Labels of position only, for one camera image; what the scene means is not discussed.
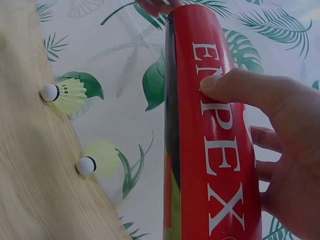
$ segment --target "hand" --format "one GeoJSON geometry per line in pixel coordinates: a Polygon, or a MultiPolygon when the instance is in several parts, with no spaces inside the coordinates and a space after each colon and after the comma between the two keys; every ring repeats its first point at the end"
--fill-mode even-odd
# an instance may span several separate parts
{"type": "Polygon", "coordinates": [[[154,17],[157,17],[159,13],[168,15],[172,10],[182,5],[181,0],[168,0],[170,4],[166,4],[163,0],[136,0],[136,2],[154,17]]]}
{"type": "Polygon", "coordinates": [[[258,161],[262,210],[292,234],[320,240],[320,92],[290,78],[233,69],[200,83],[204,95],[261,109],[275,131],[251,126],[255,145],[282,153],[277,162],[258,161]]]}

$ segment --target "wooden surface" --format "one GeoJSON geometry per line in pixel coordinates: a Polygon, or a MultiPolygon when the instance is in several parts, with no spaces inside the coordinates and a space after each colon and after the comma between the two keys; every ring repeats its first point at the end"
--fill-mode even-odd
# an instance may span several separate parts
{"type": "Polygon", "coordinates": [[[53,82],[33,0],[0,0],[0,239],[129,240],[100,186],[77,175],[68,118],[39,97],[53,82]]]}

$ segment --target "red tube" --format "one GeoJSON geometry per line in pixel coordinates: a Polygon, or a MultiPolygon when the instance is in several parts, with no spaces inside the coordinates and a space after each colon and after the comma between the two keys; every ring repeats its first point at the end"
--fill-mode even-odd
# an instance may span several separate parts
{"type": "Polygon", "coordinates": [[[165,240],[261,240],[255,154],[242,103],[199,91],[233,61],[214,12],[185,5],[168,16],[165,45],[165,240]]]}

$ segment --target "black band on shuttlecock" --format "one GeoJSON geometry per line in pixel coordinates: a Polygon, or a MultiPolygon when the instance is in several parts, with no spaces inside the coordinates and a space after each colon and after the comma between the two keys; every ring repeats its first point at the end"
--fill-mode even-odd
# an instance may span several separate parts
{"type": "Polygon", "coordinates": [[[86,156],[88,159],[90,159],[92,162],[93,162],[93,172],[95,172],[95,170],[97,169],[97,164],[96,164],[96,161],[92,158],[92,157],[90,157],[90,156],[86,156]]]}
{"type": "Polygon", "coordinates": [[[57,85],[55,85],[55,87],[56,87],[56,97],[55,97],[55,99],[52,100],[52,102],[54,102],[55,100],[57,100],[58,97],[59,97],[59,95],[60,95],[59,87],[58,87],[57,85]]]}

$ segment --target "badminton shuttlecock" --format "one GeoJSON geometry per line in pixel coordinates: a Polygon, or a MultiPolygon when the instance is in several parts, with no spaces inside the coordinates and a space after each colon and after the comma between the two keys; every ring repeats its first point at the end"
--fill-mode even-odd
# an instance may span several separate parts
{"type": "Polygon", "coordinates": [[[79,79],[70,78],[57,84],[47,84],[41,90],[41,97],[52,107],[65,114],[76,114],[86,104],[87,89],[79,79]]]}
{"type": "Polygon", "coordinates": [[[119,151],[107,140],[99,140],[88,145],[84,151],[84,157],[76,164],[77,171],[88,176],[107,175],[115,171],[121,163],[119,151]]]}

